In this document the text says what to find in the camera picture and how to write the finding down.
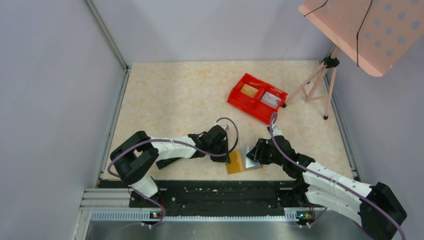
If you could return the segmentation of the yellow leather card holder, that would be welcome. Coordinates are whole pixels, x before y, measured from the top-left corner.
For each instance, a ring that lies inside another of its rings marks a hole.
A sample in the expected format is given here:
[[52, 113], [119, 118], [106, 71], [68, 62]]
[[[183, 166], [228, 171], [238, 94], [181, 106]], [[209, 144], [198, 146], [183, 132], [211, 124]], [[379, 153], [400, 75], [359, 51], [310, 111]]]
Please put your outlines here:
[[229, 154], [229, 163], [226, 163], [226, 172], [228, 175], [252, 171], [262, 168], [258, 162], [252, 161], [247, 157], [247, 154], [252, 150], [252, 147], [237, 149]]

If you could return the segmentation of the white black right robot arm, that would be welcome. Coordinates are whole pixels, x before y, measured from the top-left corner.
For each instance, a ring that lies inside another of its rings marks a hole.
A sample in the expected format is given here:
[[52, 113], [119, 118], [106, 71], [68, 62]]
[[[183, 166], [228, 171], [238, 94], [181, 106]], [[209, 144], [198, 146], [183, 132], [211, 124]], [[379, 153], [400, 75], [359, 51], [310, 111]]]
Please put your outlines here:
[[296, 152], [282, 135], [260, 138], [246, 155], [262, 165], [276, 164], [295, 179], [301, 204], [320, 205], [354, 221], [374, 240], [391, 240], [396, 233], [406, 239], [401, 225], [405, 209], [389, 186], [370, 185], [347, 178]]

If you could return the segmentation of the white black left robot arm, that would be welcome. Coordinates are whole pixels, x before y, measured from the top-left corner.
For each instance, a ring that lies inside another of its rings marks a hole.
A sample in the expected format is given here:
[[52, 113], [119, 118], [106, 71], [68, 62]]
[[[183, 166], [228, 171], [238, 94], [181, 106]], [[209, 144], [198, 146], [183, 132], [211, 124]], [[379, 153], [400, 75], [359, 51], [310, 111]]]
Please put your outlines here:
[[152, 197], [159, 189], [148, 171], [163, 169], [180, 159], [209, 156], [213, 162], [229, 162], [228, 125], [215, 124], [210, 130], [182, 137], [157, 138], [137, 131], [111, 152], [111, 166], [122, 184]]

